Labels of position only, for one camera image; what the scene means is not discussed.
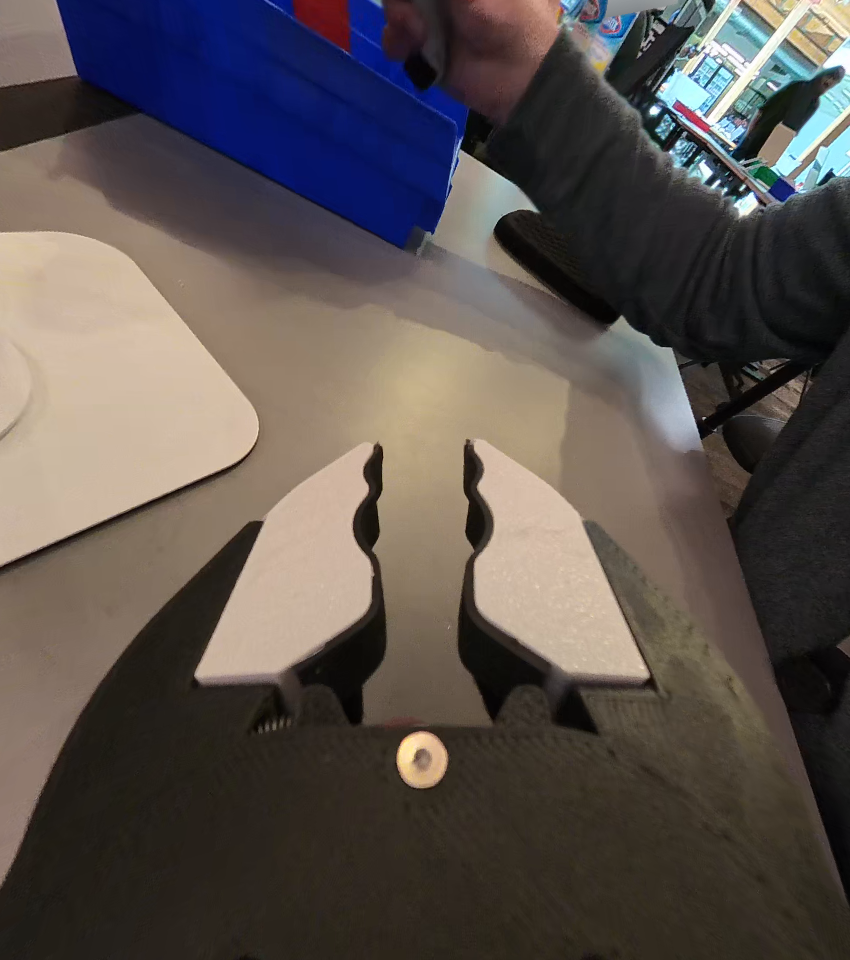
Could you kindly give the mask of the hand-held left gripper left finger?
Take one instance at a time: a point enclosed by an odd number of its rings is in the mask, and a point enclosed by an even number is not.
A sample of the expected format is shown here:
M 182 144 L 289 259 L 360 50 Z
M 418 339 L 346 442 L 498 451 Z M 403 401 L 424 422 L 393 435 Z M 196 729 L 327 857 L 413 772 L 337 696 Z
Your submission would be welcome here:
M 195 669 L 203 688 L 305 687 L 350 696 L 383 658 L 378 538 L 383 450 L 362 442 L 294 487 L 262 520 Z

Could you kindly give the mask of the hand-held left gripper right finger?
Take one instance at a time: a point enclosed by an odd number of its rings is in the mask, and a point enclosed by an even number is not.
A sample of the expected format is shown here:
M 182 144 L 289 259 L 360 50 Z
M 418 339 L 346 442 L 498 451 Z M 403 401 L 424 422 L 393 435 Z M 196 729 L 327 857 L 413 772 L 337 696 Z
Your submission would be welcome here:
M 459 654 L 486 701 L 533 685 L 560 706 L 571 690 L 641 689 L 650 670 L 582 516 L 546 481 L 484 439 L 466 442 L 466 537 Z

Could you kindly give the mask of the pile of coloured toy blocks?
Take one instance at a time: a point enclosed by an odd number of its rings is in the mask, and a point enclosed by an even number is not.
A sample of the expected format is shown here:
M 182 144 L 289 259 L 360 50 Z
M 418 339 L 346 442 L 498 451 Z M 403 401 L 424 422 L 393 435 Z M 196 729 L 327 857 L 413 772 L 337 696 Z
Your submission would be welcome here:
M 342 51 L 351 52 L 349 1 L 294 0 L 291 6 L 295 18 L 303 26 Z

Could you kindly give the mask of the blue plastic bin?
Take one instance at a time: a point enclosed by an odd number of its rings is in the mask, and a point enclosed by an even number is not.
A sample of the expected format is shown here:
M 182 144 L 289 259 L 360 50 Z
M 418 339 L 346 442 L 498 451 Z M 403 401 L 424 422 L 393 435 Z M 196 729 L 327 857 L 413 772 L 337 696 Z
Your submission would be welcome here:
M 350 53 L 291 2 L 57 6 L 84 81 L 396 247 L 434 233 L 467 110 L 383 54 L 380 2 L 349 2 Z

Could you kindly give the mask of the person's right forearm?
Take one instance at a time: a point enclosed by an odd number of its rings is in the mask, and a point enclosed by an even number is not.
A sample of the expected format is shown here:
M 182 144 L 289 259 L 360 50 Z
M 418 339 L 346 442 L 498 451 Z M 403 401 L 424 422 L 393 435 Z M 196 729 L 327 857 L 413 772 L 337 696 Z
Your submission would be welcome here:
M 850 328 L 850 270 L 805 229 L 821 198 L 741 217 L 654 147 L 559 31 L 490 143 L 587 285 L 660 346 L 711 361 L 814 361 Z

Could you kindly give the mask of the grey desk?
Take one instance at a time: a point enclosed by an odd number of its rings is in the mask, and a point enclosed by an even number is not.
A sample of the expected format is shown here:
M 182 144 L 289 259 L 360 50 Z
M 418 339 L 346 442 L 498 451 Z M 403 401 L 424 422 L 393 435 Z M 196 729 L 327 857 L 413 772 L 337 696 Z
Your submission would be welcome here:
M 526 206 L 464 156 L 416 254 L 142 115 L 0 152 L 0 232 L 130 255 L 260 423 L 227 473 L 0 571 L 0 882 L 128 642 L 245 522 L 363 441 L 383 446 L 388 630 L 368 719 L 485 720 L 455 646 L 463 445 L 482 439 L 684 606 L 793 749 L 672 354 L 622 322 L 599 332 L 515 268 L 492 228 Z

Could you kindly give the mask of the person's right hand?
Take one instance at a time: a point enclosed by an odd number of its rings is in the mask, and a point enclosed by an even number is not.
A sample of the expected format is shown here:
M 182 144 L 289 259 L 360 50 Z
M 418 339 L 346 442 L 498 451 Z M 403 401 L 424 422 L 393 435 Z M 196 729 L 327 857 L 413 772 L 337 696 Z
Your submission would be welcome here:
M 494 127 L 502 126 L 523 97 L 560 31 L 559 2 L 446 1 L 449 80 L 457 101 Z M 419 49 L 426 28 L 409 2 L 384 2 L 382 44 L 403 62 Z

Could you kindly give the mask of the black ribbed wrist rest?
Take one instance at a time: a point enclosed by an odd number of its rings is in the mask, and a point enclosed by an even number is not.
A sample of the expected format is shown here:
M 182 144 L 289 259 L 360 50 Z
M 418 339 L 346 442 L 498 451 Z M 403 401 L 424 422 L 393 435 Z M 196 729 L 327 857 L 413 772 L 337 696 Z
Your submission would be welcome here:
M 501 217 L 493 230 L 499 246 L 538 282 L 570 306 L 604 327 L 621 315 L 586 283 L 566 238 L 537 211 L 515 210 Z

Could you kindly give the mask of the white document stand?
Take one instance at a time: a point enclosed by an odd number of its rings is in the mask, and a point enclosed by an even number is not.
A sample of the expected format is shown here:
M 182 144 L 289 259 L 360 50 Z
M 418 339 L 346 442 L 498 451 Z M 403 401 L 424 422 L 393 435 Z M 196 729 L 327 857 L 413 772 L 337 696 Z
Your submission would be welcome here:
M 243 460 L 251 402 L 118 249 L 0 232 L 0 569 Z

